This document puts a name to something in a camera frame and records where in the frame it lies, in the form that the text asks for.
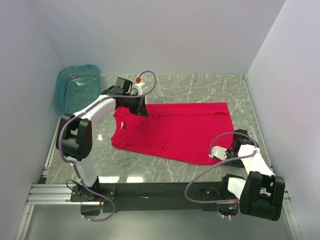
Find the teal transparent plastic bin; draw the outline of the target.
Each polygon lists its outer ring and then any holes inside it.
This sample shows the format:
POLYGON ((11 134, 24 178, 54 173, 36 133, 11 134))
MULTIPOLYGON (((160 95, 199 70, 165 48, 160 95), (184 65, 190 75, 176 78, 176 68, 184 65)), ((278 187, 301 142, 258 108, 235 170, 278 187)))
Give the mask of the teal transparent plastic bin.
POLYGON ((94 102, 101 91, 99 67, 93 64, 67 67, 57 76, 54 111, 59 116, 76 113, 94 102))

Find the red t-shirt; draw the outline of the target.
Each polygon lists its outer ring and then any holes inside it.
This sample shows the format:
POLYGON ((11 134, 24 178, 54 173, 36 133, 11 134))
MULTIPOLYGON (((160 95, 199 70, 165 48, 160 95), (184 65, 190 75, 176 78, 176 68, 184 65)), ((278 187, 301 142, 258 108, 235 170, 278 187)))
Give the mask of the red t-shirt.
POLYGON ((149 116, 120 107, 114 112, 113 147, 145 155, 210 166, 210 145, 228 148, 234 130, 226 102, 147 104, 149 116))

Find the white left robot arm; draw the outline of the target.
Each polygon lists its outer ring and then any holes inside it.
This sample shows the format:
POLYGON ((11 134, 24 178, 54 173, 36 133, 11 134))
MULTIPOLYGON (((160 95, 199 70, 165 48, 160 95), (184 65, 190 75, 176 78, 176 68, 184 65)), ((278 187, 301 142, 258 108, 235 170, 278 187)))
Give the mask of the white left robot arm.
POLYGON ((93 148, 93 128, 104 115, 123 107, 130 113, 147 117, 145 95, 149 85, 140 77, 132 82, 125 78, 117 78, 115 85, 110 86, 88 106, 75 113, 62 115, 56 148, 62 160, 71 165, 76 175, 74 193, 88 201, 102 198, 98 175, 89 160, 93 148))

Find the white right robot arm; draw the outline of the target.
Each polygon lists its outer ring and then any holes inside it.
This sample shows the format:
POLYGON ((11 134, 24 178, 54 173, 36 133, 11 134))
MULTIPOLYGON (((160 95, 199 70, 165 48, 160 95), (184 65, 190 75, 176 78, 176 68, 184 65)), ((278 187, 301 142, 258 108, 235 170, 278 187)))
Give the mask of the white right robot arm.
POLYGON ((244 129, 233 132, 231 149, 226 159, 239 157, 247 173, 246 179, 227 175, 227 182, 219 187, 222 198, 236 196, 241 214, 278 221, 285 193, 285 180, 267 166, 260 148, 244 129))

